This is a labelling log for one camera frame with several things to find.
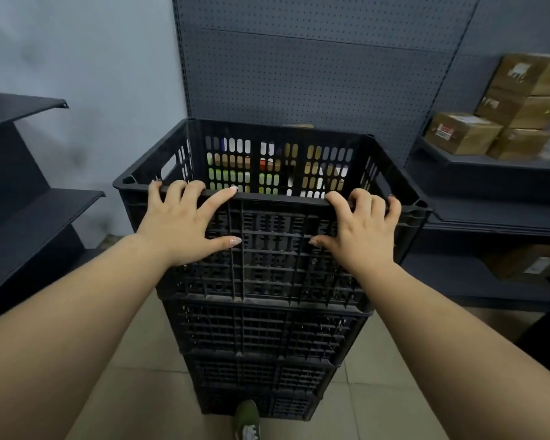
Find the person's left forearm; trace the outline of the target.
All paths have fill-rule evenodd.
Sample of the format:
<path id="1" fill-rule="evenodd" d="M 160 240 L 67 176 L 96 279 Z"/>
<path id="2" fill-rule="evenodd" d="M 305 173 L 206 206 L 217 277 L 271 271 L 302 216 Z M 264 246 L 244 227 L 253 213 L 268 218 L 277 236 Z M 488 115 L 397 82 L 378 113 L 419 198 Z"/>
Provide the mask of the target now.
<path id="1" fill-rule="evenodd" d="M 133 235 L 0 317 L 0 440 L 65 440 L 183 238 Z"/>

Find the brown cardboard box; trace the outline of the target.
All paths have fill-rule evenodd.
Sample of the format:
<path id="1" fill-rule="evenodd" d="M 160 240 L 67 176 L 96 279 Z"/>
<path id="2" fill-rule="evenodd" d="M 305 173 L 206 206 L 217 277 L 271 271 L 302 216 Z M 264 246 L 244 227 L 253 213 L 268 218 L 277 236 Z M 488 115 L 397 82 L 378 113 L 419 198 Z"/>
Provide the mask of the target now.
<path id="1" fill-rule="evenodd" d="M 505 54 L 490 87 L 529 96 L 550 96 L 550 54 Z"/>
<path id="2" fill-rule="evenodd" d="M 487 150 L 486 155 L 500 161 L 531 161 L 550 140 L 550 132 L 505 128 Z"/>
<path id="3" fill-rule="evenodd" d="M 505 128 L 543 130 L 550 125 L 550 96 L 488 88 L 475 115 Z"/>

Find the grey pegboard back panel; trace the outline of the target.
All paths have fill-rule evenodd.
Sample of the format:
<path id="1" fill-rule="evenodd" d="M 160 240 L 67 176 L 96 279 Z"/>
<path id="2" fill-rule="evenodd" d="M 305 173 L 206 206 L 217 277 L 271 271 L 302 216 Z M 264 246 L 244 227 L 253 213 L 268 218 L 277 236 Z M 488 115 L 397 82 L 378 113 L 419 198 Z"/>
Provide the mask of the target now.
<path id="1" fill-rule="evenodd" d="M 373 134 L 404 165 L 479 0 L 172 0 L 188 114 Z"/>

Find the black plastic crate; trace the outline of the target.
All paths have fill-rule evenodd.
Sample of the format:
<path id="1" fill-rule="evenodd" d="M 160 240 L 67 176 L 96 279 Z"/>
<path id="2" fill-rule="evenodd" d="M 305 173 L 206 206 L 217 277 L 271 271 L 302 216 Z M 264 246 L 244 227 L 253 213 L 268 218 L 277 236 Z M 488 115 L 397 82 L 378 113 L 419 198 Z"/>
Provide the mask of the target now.
<path id="1" fill-rule="evenodd" d="M 156 286 L 162 300 L 365 311 L 358 283 L 331 254 L 308 241 L 337 234 L 329 191 L 347 198 L 355 188 L 402 204 L 394 259 L 401 263 L 432 209 L 422 191 L 371 134 L 186 118 L 113 182 L 134 230 L 147 209 L 151 181 L 164 194 L 174 181 L 202 181 L 201 205 L 231 186 L 237 194 L 213 215 L 206 237 L 233 235 L 242 243 L 183 267 Z"/>
<path id="2" fill-rule="evenodd" d="M 183 354 L 340 365 L 369 315 L 172 299 L 162 302 Z"/>
<path id="3" fill-rule="evenodd" d="M 184 361 L 197 388 L 309 397 L 321 397 L 339 368 L 329 362 L 218 354 L 186 354 Z"/>
<path id="4" fill-rule="evenodd" d="M 260 417 L 310 421 L 321 402 L 312 394 L 244 390 L 242 388 L 195 387 L 202 414 L 234 416 L 237 406 L 252 400 Z"/>

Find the person's left hand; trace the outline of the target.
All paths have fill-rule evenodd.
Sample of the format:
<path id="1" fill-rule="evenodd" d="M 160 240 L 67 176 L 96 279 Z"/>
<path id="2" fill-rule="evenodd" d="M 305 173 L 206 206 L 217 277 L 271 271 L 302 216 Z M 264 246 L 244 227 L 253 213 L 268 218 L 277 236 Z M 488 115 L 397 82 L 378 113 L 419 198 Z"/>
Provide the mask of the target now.
<path id="1" fill-rule="evenodd" d="M 182 192 L 188 183 L 178 180 L 169 185 L 161 213 L 145 214 L 137 235 L 152 246 L 165 267 L 182 266 L 197 262 L 203 255 L 202 245 L 206 229 L 213 215 L 238 192 L 235 185 L 221 189 L 205 200 L 193 212 L 182 210 Z"/>

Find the white label cardboard box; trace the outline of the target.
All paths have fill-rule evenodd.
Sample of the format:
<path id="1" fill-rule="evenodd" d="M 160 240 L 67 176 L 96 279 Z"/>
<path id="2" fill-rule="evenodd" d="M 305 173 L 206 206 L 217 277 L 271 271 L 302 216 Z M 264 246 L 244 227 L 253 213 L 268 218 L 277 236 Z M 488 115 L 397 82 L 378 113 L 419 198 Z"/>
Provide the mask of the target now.
<path id="1" fill-rule="evenodd" d="M 550 278 L 550 244 L 489 251 L 481 260 L 500 281 L 543 283 Z"/>

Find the person's right forearm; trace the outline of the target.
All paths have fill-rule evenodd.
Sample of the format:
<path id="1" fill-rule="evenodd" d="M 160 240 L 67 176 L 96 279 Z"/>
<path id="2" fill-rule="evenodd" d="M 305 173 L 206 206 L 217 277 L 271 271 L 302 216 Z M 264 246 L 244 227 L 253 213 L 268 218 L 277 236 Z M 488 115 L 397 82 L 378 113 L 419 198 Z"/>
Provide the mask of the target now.
<path id="1" fill-rule="evenodd" d="M 346 264 L 450 440 L 550 440 L 550 371 L 394 263 Z"/>

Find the green shoe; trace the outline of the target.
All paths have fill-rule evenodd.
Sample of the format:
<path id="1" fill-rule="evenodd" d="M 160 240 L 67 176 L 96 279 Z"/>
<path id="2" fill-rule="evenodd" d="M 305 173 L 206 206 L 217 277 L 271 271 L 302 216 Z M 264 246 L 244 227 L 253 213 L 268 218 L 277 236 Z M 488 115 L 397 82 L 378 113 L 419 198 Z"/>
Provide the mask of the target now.
<path id="1" fill-rule="evenodd" d="M 261 440 L 260 415 L 254 400 L 240 402 L 232 419 L 234 440 Z"/>

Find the red label cardboard box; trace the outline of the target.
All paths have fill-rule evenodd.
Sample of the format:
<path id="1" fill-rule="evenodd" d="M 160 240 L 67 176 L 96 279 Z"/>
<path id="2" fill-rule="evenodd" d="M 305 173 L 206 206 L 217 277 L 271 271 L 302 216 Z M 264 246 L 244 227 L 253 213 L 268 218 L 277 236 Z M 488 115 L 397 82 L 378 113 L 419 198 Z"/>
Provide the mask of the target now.
<path id="1" fill-rule="evenodd" d="M 462 112 L 437 112 L 424 139 L 452 155 L 485 155 L 503 126 Z"/>

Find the person's right hand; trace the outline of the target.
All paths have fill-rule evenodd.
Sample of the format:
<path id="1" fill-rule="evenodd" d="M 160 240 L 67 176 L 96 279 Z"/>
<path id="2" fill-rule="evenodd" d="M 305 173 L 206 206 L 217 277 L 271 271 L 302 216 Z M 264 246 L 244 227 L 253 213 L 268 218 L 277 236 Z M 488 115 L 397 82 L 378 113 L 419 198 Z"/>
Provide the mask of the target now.
<path id="1" fill-rule="evenodd" d="M 388 231 L 385 216 L 388 199 L 372 195 L 370 218 L 353 215 L 354 203 L 336 191 L 329 191 L 325 200 L 337 215 L 337 235 L 343 239 L 346 253 L 337 262 L 358 280 L 373 276 L 394 264 L 395 231 Z"/>

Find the dark metal shelf unit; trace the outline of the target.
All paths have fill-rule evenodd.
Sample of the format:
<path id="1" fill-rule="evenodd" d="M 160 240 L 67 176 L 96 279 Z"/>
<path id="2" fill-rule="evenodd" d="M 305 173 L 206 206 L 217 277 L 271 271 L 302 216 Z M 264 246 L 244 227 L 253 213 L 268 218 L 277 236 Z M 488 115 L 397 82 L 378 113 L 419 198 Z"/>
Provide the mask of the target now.
<path id="1" fill-rule="evenodd" d="M 0 93 L 0 316 L 88 261 L 73 228 L 103 191 L 49 185 L 15 122 L 66 100 Z"/>

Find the dark shelf unit with pegboard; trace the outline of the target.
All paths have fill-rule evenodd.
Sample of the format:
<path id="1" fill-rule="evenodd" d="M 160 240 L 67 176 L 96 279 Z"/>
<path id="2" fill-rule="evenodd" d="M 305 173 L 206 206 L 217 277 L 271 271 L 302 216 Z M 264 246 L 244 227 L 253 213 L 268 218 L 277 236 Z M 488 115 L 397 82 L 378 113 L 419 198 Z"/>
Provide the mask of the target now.
<path id="1" fill-rule="evenodd" d="M 428 114 L 472 112 L 505 54 L 550 54 L 550 0 L 415 0 L 403 40 L 447 58 Z M 483 262 L 550 244 L 550 161 L 447 155 L 419 137 L 406 169 L 434 208 L 408 272 L 465 306 L 550 309 L 550 273 L 506 281 Z"/>

